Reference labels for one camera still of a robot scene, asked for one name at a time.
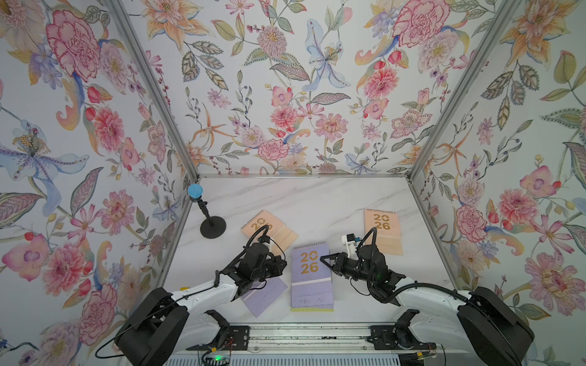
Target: black cable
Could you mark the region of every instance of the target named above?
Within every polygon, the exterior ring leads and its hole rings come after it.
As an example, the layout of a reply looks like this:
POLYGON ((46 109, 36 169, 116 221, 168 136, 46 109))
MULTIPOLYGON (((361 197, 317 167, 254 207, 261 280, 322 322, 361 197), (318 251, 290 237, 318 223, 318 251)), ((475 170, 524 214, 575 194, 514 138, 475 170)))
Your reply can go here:
POLYGON ((153 313, 149 314, 149 315, 148 315, 146 318, 144 318, 144 319, 142 319, 141 321, 137 322, 137 323, 136 323, 136 324, 134 324, 133 326, 131 326, 131 327, 129 327, 129 328, 127 328, 127 329, 125 329, 125 330, 124 330, 122 333, 120 333, 119 335, 117 335, 117 336, 115 336, 115 337, 112 337, 112 338, 110 338, 110 340, 109 340, 109 341, 107 341, 106 343, 104 343, 104 344, 103 344, 103 345, 102 345, 100 348, 98 348, 98 349, 96 350, 96 352, 94 353, 94 356, 95 356, 96 358, 101 358, 101 359, 105 359, 105 358, 115 358, 115 357, 123 357, 123 356, 124 356, 124 354, 117 354, 117 355, 113 355, 113 356, 98 356, 98 352, 99 352, 99 351, 100 351, 102 348, 104 348, 105 346, 107 346, 107 345, 109 345, 110 343, 112 343, 112 341, 113 341, 113 340, 115 340, 116 338, 120 339, 120 337, 122 337, 122 335, 123 335, 124 333, 128 332, 129 330, 131 330, 132 328, 136 327, 137 325, 140 325, 140 324, 142 324, 142 322, 143 322, 143 321, 145 321, 145 320, 148 320, 148 319, 152 318, 152 317, 153 317, 153 315, 155 315, 155 314, 157 314, 157 313, 160 313, 160 312, 162 312, 163 310, 165 310, 165 309, 169 308, 170 306, 173 306, 174 304, 177 304, 177 302, 178 302, 178 301, 180 301, 180 300, 187 299, 189 296, 196 295, 196 294, 198 294, 198 293, 201 293, 201 292, 207 291, 207 290, 209 290, 209 289, 212 289, 212 288, 213 288, 213 287, 210 287, 210 288, 208 288, 208 289, 205 289, 205 290, 201 290, 201 291, 197 291, 197 292, 194 292, 194 293, 190 293, 189 295, 185 295, 185 296, 183 296, 183 297, 181 297, 181 298, 179 298, 179 299, 177 299, 177 300, 174 300, 172 303, 168 304, 167 306, 165 306, 165 307, 162 307, 162 308, 160 308, 159 310, 157 310, 157 311, 155 311, 155 312, 153 312, 153 313))

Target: white marble table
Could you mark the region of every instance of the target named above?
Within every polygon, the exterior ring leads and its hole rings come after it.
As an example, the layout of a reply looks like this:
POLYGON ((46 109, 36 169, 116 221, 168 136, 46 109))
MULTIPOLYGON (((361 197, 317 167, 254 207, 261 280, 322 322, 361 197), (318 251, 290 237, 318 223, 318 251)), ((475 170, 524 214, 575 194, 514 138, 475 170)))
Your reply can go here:
MULTIPOLYGON (((200 184, 210 214, 223 217, 227 229, 217 239, 203 238, 199 226, 204 216, 196 204, 192 205, 164 284, 167 291, 213 279, 214 271, 223 269, 246 243, 248 238, 240 227, 262 209, 299 234, 285 251, 287 256, 293 247, 321 241, 329 244, 331 253, 344 251, 340 241, 343 234, 364 235, 364 208, 395 211, 401 224, 404 255, 386 255, 389 268, 420 282, 452 288, 403 178, 204 178, 200 184)), ((289 288, 259 318, 240 299, 215 310, 232 323, 383 322, 397 318, 394 314, 398 307, 357 294, 348 280, 336 275, 334 312, 292 312, 289 266, 281 279, 289 288)), ((365 283, 354 284, 367 293, 365 283)))

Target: black round base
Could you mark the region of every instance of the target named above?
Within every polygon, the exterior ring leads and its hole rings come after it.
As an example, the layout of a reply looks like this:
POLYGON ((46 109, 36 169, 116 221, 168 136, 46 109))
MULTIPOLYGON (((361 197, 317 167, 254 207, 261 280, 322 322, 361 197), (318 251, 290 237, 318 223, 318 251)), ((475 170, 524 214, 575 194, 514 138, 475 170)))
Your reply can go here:
POLYGON ((214 223, 214 226, 211 226, 210 221, 205 219, 203 220, 202 225, 199 227, 199 231, 201 231, 203 237, 207 239, 215 239, 224 234, 224 231, 226 231, 226 222, 223 218, 219 216, 212 216, 211 219, 214 223))

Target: purple desk calendar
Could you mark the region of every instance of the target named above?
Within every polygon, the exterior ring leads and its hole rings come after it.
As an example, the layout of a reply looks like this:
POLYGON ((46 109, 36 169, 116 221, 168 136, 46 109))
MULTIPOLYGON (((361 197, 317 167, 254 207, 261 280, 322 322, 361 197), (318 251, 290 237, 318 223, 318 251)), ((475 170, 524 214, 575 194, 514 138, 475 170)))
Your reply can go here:
MULTIPOLYGON (((253 289, 261 288, 264 283, 254 282, 253 289)), ((267 285, 260 290, 249 291, 241 297, 254 317, 265 311, 287 289, 287 285, 279 277, 267 279, 267 285)))
POLYGON ((291 307, 333 308, 332 273, 319 258, 329 255, 325 242, 293 249, 291 307))

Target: floral wallpaper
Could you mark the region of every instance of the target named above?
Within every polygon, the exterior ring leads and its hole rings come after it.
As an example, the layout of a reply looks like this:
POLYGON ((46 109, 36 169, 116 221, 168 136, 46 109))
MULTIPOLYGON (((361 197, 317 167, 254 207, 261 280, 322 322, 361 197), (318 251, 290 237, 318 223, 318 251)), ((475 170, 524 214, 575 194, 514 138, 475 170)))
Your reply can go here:
POLYGON ((496 0, 124 2, 203 174, 407 173, 496 0))
POLYGON ((0 364, 97 363, 189 179, 99 0, 0 0, 0 64, 0 364))
POLYGON ((524 365, 586 363, 584 15, 523 1, 415 179, 458 286, 535 332, 524 365))

